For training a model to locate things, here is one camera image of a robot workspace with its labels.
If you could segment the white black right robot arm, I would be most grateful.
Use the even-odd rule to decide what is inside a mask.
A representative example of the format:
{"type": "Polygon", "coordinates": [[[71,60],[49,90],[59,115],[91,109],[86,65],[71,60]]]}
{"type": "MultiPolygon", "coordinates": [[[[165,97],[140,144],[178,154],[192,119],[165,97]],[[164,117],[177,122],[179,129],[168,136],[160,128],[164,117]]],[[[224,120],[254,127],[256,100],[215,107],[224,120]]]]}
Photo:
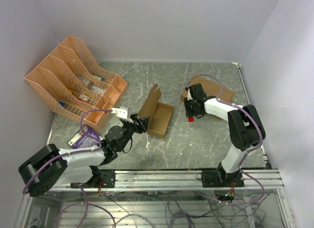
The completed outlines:
{"type": "Polygon", "coordinates": [[[254,105],[240,106],[208,96],[201,84],[185,88],[184,99],[186,117],[202,118],[210,114],[227,121],[231,147],[227,156],[217,167],[216,181],[225,187],[233,182],[247,155],[260,148],[265,139],[265,130],[254,105]]]}

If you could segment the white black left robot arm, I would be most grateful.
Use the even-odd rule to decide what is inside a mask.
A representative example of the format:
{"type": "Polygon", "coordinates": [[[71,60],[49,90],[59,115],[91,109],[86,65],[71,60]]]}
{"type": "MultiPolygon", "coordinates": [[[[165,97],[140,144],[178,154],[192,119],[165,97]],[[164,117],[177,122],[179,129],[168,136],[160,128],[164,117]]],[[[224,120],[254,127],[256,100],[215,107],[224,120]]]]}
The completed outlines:
{"type": "Polygon", "coordinates": [[[134,134],[147,132],[150,117],[131,114],[122,119],[122,126],[113,126],[104,139],[94,146],[61,149],[48,144],[22,163],[18,172],[25,183],[22,193],[40,196],[58,185],[78,184],[95,188],[102,181],[99,166],[107,165],[132,145],[134,134]]]}

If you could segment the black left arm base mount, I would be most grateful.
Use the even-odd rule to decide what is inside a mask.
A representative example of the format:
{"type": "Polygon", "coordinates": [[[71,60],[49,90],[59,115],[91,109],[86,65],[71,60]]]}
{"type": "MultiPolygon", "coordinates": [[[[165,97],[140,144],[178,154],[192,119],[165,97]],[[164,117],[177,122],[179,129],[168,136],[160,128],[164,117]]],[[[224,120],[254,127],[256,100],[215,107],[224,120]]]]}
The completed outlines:
{"type": "Polygon", "coordinates": [[[71,188],[114,188],[116,181],[115,171],[112,170],[92,170],[92,177],[86,183],[71,183],[71,188]]]}

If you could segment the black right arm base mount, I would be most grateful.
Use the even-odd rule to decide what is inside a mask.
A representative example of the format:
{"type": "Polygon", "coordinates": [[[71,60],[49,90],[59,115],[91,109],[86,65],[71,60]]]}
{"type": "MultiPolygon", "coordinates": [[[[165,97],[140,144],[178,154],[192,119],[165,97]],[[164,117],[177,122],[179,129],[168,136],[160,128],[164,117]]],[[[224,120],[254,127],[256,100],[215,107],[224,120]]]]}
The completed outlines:
{"type": "Polygon", "coordinates": [[[204,170],[201,172],[201,181],[203,188],[231,188],[232,185],[235,187],[244,186],[240,171],[224,173],[219,170],[204,170]]]}

